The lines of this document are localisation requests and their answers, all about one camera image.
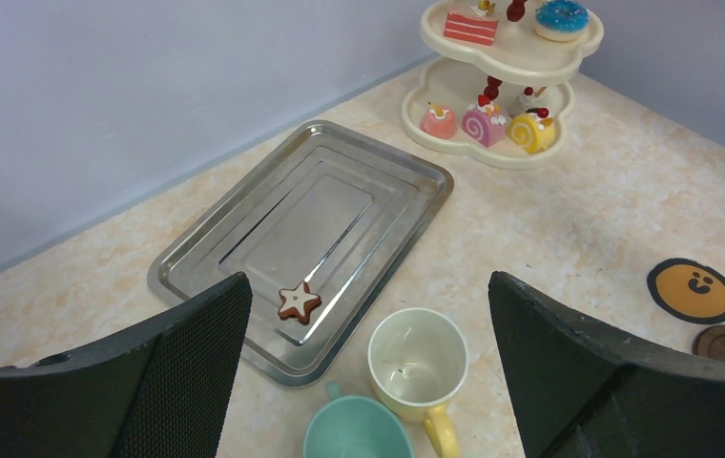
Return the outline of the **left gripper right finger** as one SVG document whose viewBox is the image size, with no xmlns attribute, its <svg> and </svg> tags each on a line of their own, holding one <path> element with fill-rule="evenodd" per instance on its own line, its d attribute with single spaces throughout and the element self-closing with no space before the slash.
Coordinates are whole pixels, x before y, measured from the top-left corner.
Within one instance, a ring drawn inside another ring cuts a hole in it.
<svg viewBox="0 0 725 458">
<path fill-rule="evenodd" d="M 506 272 L 491 322 L 528 457 L 725 457 L 725 363 L 570 308 Z"/>
</svg>

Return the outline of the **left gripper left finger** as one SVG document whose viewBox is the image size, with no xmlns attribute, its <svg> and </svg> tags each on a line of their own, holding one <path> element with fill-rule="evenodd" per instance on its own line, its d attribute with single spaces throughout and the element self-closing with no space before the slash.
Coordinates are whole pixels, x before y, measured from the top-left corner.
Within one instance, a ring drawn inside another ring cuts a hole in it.
<svg viewBox="0 0 725 458">
<path fill-rule="evenodd" d="M 143 322 L 0 367 L 0 457 L 213 457 L 253 293 L 236 273 Z"/>
</svg>

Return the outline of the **black yellow smiley coaster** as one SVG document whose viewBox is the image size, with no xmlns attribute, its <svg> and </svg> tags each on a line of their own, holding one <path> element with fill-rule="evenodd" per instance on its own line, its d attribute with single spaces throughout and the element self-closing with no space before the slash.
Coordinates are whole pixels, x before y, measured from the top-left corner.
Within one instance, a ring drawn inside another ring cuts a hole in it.
<svg viewBox="0 0 725 458">
<path fill-rule="evenodd" d="M 725 322 L 725 277 L 695 260 L 671 258 L 647 275 L 653 301 L 679 320 L 696 324 Z"/>
</svg>

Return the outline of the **chocolate star cookie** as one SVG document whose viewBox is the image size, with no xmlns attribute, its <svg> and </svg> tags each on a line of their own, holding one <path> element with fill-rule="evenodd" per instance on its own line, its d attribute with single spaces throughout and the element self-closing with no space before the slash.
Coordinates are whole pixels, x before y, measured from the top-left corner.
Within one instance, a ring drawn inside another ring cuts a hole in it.
<svg viewBox="0 0 725 458">
<path fill-rule="evenodd" d="M 280 289 L 279 296 L 278 316 L 282 321 L 293 319 L 307 325 L 312 311 L 321 305 L 321 296 L 310 291 L 307 281 L 301 281 L 292 289 Z"/>
</svg>

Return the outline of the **teal cup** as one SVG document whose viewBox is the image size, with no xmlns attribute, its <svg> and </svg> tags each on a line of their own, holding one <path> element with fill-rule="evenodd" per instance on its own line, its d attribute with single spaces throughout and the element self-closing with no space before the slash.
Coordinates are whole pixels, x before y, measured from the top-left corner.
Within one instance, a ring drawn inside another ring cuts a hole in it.
<svg viewBox="0 0 725 458">
<path fill-rule="evenodd" d="M 382 403 L 345 395 L 339 383 L 324 385 L 329 402 L 310 420 L 303 457 L 393 457 L 415 455 L 402 422 Z"/>
</svg>

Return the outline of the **stainless steel tray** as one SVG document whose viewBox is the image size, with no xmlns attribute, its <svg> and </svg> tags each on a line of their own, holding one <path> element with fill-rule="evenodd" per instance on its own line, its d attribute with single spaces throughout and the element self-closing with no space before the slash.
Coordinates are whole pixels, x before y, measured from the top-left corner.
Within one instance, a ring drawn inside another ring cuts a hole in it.
<svg viewBox="0 0 725 458">
<path fill-rule="evenodd" d="M 300 126 L 166 248 L 148 272 L 171 306 L 244 273 L 243 358 L 288 387 L 339 355 L 453 189 L 451 174 L 336 123 Z M 307 281 L 310 323 L 282 321 L 279 290 Z"/>
</svg>

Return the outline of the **yellow cake slice toy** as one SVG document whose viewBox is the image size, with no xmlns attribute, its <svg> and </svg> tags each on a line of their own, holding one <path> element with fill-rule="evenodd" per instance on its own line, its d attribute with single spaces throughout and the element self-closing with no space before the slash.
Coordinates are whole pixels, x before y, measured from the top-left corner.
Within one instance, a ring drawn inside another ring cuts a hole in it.
<svg viewBox="0 0 725 458">
<path fill-rule="evenodd" d="M 556 135 L 554 118 L 547 107 L 527 109 L 515 116 L 507 128 L 508 138 L 532 155 L 547 150 Z"/>
</svg>

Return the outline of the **pink swirl roll cake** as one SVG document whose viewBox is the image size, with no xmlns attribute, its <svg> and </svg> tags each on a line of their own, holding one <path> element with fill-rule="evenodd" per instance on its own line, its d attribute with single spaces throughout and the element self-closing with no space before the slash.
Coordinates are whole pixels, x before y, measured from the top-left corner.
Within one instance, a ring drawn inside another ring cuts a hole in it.
<svg viewBox="0 0 725 458">
<path fill-rule="evenodd" d="M 511 118 L 487 95 L 479 94 L 463 115 L 461 127 L 465 134 L 489 148 L 507 136 L 510 121 Z"/>
</svg>

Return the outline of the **white cream cupcake toy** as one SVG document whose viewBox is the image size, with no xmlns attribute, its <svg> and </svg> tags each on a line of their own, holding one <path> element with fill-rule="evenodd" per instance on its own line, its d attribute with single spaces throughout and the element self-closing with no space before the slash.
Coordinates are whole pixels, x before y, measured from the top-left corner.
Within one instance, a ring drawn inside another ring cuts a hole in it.
<svg viewBox="0 0 725 458">
<path fill-rule="evenodd" d="M 525 113 L 529 109 L 547 108 L 547 87 L 525 87 L 509 106 L 508 114 L 512 117 Z"/>
</svg>

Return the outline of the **pink dome cupcake toy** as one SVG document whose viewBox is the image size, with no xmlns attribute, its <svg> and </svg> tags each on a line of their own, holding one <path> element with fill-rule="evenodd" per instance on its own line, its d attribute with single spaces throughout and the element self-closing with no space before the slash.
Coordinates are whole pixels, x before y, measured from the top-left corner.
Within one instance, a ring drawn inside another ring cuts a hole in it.
<svg viewBox="0 0 725 458">
<path fill-rule="evenodd" d="M 428 108 L 420 120 L 420 129 L 433 137 L 451 139 L 458 131 L 455 112 L 446 105 L 427 103 Z"/>
</svg>

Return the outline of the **blue frosted donut toy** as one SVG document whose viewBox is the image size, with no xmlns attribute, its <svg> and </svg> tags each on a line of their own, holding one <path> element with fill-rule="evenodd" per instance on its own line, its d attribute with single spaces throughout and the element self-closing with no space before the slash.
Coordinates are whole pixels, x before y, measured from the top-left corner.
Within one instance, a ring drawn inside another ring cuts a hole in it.
<svg viewBox="0 0 725 458">
<path fill-rule="evenodd" d="M 579 38 L 590 23 L 588 10 L 570 0 L 544 2 L 535 13 L 533 27 L 543 38 L 555 42 L 570 42 Z"/>
</svg>

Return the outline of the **pink strawberry cake slice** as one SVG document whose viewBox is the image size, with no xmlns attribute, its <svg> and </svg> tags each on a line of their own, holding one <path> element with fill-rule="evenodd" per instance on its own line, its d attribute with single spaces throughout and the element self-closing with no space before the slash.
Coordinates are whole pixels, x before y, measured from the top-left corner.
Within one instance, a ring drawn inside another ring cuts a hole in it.
<svg viewBox="0 0 725 458">
<path fill-rule="evenodd" d="M 490 46 L 498 29 L 496 4 L 477 1 L 475 4 L 454 3 L 448 10 L 443 36 L 471 44 Z"/>
</svg>

